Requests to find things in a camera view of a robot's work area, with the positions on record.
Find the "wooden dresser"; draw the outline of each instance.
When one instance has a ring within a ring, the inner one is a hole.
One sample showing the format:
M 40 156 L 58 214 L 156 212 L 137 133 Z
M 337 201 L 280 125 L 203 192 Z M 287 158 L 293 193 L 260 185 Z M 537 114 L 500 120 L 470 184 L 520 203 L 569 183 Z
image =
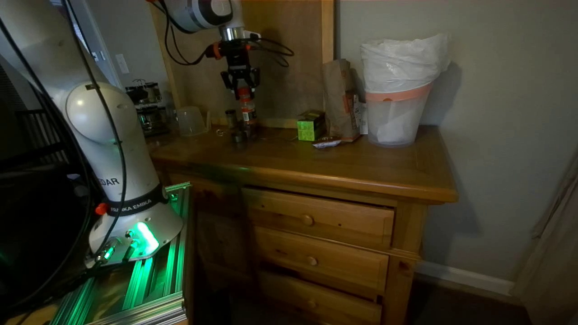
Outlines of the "wooden dresser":
M 206 273 L 321 323 L 403 324 L 428 205 L 458 198 L 438 129 L 399 149 L 260 137 L 149 139 L 162 181 L 193 185 Z

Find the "light switch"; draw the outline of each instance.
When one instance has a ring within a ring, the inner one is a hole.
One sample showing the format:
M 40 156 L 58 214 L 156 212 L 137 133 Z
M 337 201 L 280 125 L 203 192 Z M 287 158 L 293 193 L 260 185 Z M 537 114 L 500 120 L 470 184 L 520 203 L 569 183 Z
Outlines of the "light switch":
M 120 68 L 120 72 L 123 75 L 130 73 L 130 71 L 128 70 L 127 62 L 124 61 L 124 55 L 116 54 L 115 57 L 116 57 L 116 62 L 118 63 L 118 67 Z

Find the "dresser top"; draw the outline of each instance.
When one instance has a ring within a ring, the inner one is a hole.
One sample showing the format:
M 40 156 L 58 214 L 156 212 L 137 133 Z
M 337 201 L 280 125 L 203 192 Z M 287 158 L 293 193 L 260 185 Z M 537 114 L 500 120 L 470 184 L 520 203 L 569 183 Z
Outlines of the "dresser top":
M 192 137 L 148 139 L 153 163 L 248 184 L 290 182 L 437 202 L 458 199 L 446 149 L 434 126 L 420 126 L 413 145 L 394 149 L 377 147 L 367 136 L 316 149 L 311 142 L 297 140 L 296 130 L 267 128 L 260 130 L 259 140 L 237 145 L 228 133 L 218 136 L 215 129 Z

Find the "white wall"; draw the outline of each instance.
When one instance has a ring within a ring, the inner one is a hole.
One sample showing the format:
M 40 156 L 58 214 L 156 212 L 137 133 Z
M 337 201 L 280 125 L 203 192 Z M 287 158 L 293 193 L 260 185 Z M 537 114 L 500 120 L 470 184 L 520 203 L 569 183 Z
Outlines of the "white wall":
M 367 39 L 452 34 L 422 123 L 440 126 L 460 201 L 430 209 L 424 258 L 513 280 L 578 145 L 578 2 L 341 0 L 337 15 L 360 74 Z
M 158 82 L 163 97 L 172 101 L 149 3 L 144 0 L 86 1 L 123 87 L 132 86 L 134 79 Z M 121 73 L 116 54 L 124 56 L 129 73 Z

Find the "pink rim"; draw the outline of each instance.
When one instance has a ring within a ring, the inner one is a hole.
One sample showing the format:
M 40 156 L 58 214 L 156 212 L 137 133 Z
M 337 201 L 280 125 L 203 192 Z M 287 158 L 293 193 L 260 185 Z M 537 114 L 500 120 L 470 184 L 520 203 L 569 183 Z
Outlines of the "pink rim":
M 412 90 L 400 91 L 399 93 L 389 93 L 389 94 L 375 94 L 375 93 L 365 93 L 365 100 L 368 102 L 388 102 L 388 101 L 405 101 L 407 99 L 417 98 L 426 96 L 432 89 L 433 83 L 428 83 L 425 86 L 415 88 Z

